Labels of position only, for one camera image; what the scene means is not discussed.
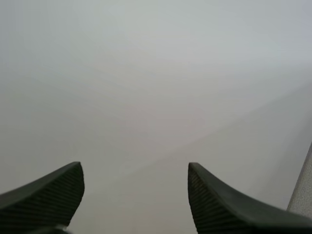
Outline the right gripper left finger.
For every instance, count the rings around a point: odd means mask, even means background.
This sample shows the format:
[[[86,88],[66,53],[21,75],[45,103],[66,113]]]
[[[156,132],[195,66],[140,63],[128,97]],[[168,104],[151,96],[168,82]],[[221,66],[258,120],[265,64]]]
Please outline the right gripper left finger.
[[[67,234],[85,190],[80,162],[0,196],[2,234]]]

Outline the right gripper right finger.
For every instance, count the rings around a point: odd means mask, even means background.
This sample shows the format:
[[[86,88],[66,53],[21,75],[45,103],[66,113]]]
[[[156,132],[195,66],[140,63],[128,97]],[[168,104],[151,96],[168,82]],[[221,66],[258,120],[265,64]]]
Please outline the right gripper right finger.
[[[307,217],[265,204],[188,165],[188,200],[199,234],[310,234]]]

